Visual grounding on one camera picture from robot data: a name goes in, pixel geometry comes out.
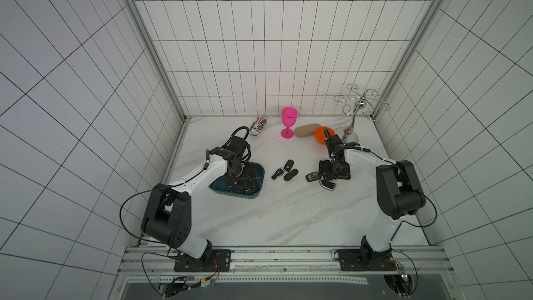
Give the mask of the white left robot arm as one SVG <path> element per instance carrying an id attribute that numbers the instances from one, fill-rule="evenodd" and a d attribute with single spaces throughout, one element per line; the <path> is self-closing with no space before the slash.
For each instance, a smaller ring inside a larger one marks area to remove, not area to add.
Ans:
<path id="1" fill-rule="evenodd" d="M 211 185 L 221 185 L 223 193 L 257 193 L 260 189 L 258 171 L 250 158 L 247 139 L 235 135 L 222 146 L 206 150 L 205 161 L 188 175 L 153 188 L 142 232 L 203 265 L 209 263 L 211 242 L 192 230 L 193 194 Z"/>

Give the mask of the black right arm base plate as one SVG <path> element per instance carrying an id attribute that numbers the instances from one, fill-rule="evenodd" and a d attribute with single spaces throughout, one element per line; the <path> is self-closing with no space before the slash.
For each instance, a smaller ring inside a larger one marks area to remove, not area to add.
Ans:
<path id="1" fill-rule="evenodd" d="M 340 263 L 343 272 L 394 272 L 396 264 L 391 252 L 390 244 L 382 251 L 375 251 L 364 236 L 358 249 L 338 249 L 333 258 Z"/>

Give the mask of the black silver flip key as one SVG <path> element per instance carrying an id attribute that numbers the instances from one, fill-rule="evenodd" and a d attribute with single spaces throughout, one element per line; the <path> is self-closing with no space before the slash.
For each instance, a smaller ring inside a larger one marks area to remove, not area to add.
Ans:
<path id="1" fill-rule="evenodd" d="M 324 189 L 326 189 L 328 191 L 333 191 L 336 188 L 336 186 L 337 186 L 336 183 L 333 183 L 331 181 L 327 181 L 327 180 L 324 180 L 324 179 L 321 179 L 319 181 L 319 184 L 320 184 L 320 186 L 322 188 L 324 188 Z"/>

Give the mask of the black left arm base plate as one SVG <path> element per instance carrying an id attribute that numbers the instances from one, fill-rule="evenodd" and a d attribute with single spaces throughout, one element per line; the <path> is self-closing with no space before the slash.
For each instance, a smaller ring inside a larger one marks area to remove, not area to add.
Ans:
<path id="1" fill-rule="evenodd" d="M 175 259 L 175 272 L 228 272 L 232 251 L 229 249 L 209 249 L 201 258 L 193 258 L 179 253 Z"/>

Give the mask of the black BMW key fob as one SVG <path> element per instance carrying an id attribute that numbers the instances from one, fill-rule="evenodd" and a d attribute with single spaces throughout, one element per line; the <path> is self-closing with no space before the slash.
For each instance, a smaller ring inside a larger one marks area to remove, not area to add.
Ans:
<path id="1" fill-rule="evenodd" d="M 307 182 L 319 181 L 321 179 L 321 175 L 319 172 L 311 172 L 305 176 L 305 179 Z"/>

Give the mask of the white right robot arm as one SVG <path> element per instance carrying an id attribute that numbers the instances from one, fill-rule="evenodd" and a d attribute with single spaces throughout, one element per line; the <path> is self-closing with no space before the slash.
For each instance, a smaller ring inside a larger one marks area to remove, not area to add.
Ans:
<path id="1" fill-rule="evenodd" d="M 349 180 L 352 165 L 376 180 L 380 212 L 361 240 L 358 261 L 365 267 L 386 261 L 401 224 L 426 205 L 416 170 L 409 161 L 390 161 L 358 143 L 343 142 L 329 129 L 324 129 L 323 134 L 328 159 L 319 162 L 319 176 L 325 188 L 332 190 L 334 180 Z"/>

